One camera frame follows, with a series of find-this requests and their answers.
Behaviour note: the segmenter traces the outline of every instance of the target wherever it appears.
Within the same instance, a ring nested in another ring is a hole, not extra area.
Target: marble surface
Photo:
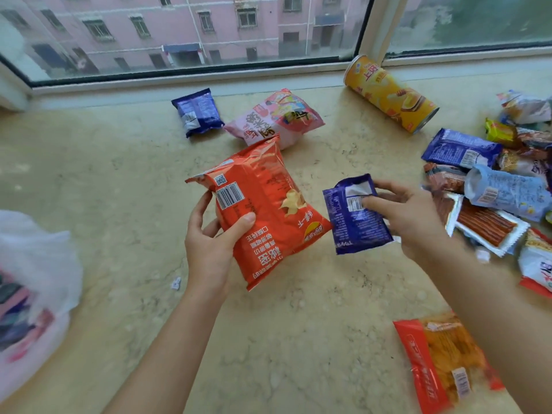
[[[548,96],[552,72],[412,86],[441,107],[414,136],[346,88],[296,92],[326,125],[284,151],[284,160],[323,215],[322,189],[344,177],[370,172],[418,183],[419,157],[439,128],[483,135],[484,118],[500,108],[495,93]],[[216,102],[229,121],[265,97]],[[67,338],[0,412],[101,411],[182,296],[184,288],[170,284],[182,276],[185,286],[186,223],[203,192],[184,180],[242,147],[224,131],[187,140],[168,102],[0,115],[0,208],[29,214],[51,231],[69,229],[85,267]],[[511,260],[495,264],[505,266],[512,293],[527,295],[515,287]],[[447,305],[397,243],[338,257],[328,234],[250,293],[236,264],[230,277],[186,412],[419,412],[392,321]],[[455,412],[519,410],[507,392],[481,390]]]

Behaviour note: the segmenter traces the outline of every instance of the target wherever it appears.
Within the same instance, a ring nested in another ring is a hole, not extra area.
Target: lay's chip bag
[[[249,212],[257,218],[234,246],[234,257],[251,290],[285,257],[313,244],[331,223],[305,202],[285,169],[280,137],[232,155],[215,168],[186,180],[215,192],[223,230]]]

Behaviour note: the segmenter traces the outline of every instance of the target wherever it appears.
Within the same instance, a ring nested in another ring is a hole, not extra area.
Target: purple snack packet
[[[358,253],[393,241],[382,216],[362,206],[363,197],[377,195],[370,174],[341,180],[323,194],[337,254]]]
[[[463,168],[474,164],[492,167],[501,151],[499,143],[443,128],[431,140],[422,159]]]
[[[171,101],[178,110],[184,127],[186,138],[195,133],[207,132],[210,129],[218,129],[224,126],[224,122],[216,109],[215,100],[211,96],[211,89],[198,91],[188,96],[179,97]]]

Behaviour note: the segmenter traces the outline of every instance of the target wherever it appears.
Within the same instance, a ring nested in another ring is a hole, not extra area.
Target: potato chip can
[[[351,62],[343,82],[410,133],[423,128],[439,110],[435,103],[396,80],[366,55],[358,55]]]

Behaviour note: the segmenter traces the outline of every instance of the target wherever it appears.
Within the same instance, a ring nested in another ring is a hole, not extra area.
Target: orange snack bag
[[[470,395],[474,380],[481,372],[490,389],[504,388],[456,314],[444,313],[393,324],[412,364],[423,414],[437,414]]]
[[[234,257],[253,289],[285,257],[313,244],[331,223],[305,202],[285,169],[280,137],[260,141],[215,168],[186,180],[214,191],[218,219],[227,230],[255,212],[253,228],[234,246]]]

